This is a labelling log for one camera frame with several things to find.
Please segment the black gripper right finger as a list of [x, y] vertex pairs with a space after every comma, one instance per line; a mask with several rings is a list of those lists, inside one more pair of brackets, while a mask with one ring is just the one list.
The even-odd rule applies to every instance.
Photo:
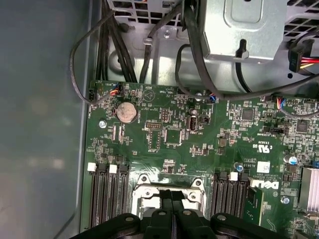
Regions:
[[209, 220], [183, 205], [184, 194], [172, 191], [171, 200], [183, 239], [283, 239], [284, 236], [241, 218], [217, 213]]

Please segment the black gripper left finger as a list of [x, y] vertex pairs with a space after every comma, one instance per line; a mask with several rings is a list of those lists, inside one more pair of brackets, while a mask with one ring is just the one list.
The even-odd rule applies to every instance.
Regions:
[[172, 191], [161, 190], [160, 208], [145, 211], [143, 218], [124, 213], [76, 236], [74, 239], [169, 239], [172, 224]]

